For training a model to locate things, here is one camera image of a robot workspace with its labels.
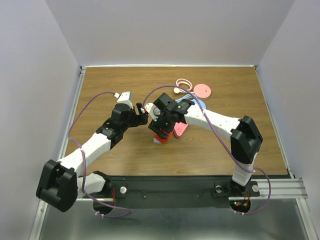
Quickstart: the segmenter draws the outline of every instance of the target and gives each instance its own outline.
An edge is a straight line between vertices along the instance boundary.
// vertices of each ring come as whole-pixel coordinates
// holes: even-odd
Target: metal bolt
[[[125,186],[120,187],[120,193],[125,194],[127,192],[127,188]]]
[[[222,193],[222,187],[221,187],[220,185],[217,185],[217,186],[215,187],[215,191],[216,191],[218,194]]]
[[[253,185],[253,186],[252,186],[252,190],[253,190],[255,193],[259,192],[259,187],[258,187],[258,185]]]

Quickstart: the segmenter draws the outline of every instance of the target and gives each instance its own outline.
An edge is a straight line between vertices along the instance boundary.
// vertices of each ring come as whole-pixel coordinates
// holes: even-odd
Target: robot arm
[[[131,127],[148,123],[148,114],[141,112],[141,103],[137,103],[139,115],[136,114],[131,101],[131,93],[123,92],[112,110],[111,117],[99,127],[92,137],[59,161],[49,160],[43,167],[36,196],[62,212],[67,211],[76,201],[82,198],[83,177],[80,175],[100,155],[112,149],[124,132]],[[83,166],[83,155],[86,166]],[[95,171],[86,177],[84,189],[88,194],[98,193],[103,188],[111,187],[111,179],[102,172]]]
[[[144,108],[152,117],[149,128],[160,138],[167,139],[175,123],[195,125],[211,131],[211,127],[200,107],[189,100],[177,103],[166,93],[157,98],[154,103],[148,103]],[[217,133],[231,143],[231,153],[242,168],[235,165],[232,176],[232,185],[244,192],[251,179],[253,165],[260,149],[263,138],[249,116],[242,119],[224,116],[204,109]]]

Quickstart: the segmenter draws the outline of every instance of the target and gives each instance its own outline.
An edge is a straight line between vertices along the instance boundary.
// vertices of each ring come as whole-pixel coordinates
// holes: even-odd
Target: wooden surface
[[[286,174],[275,131],[253,67],[93,67],[87,68],[76,115],[94,95],[103,91],[133,93],[133,102],[143,102],[154,88],[174,84],[179,78],[207,84],[212,90],[205,100],[207,109],[229,117],[252,117],[263,143],[255,166],[268,174]],[[153,93],[147,103],[166,92],[174,98],[172,88]],[[71,137],[85,143],[111,116],[116,99],[110,94],[96,98],[82,114]],[[231,175],[234,162],[215,135],[205,129],[188,126],[181,138],[174,136],[163,145],[153,143],[154,133],[147,125],[130,128],[123,140],[88,167],[88,174],[99,170],[108,175]],[[66,155],[76,149],[69,142]]]

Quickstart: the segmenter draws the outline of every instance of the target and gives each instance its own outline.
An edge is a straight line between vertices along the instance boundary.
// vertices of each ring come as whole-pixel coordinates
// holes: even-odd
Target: white wall
[[[79,67],[44,0],[0,1],[0,239],[29,239]]]
[[[320,235],[320,1],[296,0],[257,72]]]
[[[294,0],[46,0],[82,66],[256,65]]]

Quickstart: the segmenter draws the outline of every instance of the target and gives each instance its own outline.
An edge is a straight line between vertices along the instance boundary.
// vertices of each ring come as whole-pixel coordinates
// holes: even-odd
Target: black bracket
[[[245,191],[242,191],[235,188],[230,180],[215,181],[212,196],[215,198],[245,197],[249,191],[251,197],[259,197],[260,192],[254,191],[253,186],[258,186],[258,183],[249,181]]]
[[[153,104],[160,110],[160,115],[157,121],[151,121],[149,129],[158,134],[160,138],[168,139],[169,133],[173,131],[176,123],[186,123],[185,114],[188,113],[189,107],[195,103],[187,99],[177,103],[166,93],[162,93]]]
[[[231,130],[231,153],[243,164],[251,164],[259,151],[263,137],[254,120],[249,116],[240,119],[236,129]]]
[[[49,160],[43,166],[35,194],[61,212],[67,211],[78,196],[77,174],[60,162]]]
[[[123,139],[124,133],[128,128],[148,123],[148,113],[141,112],[142,104],[139,102],[136,106],[139,115],[136,114],[135,109],[130,109],[127,104],[117,103],[112,110],[111,117],[95,131],[97,134],[103,134],[111,140],[111,149]]]

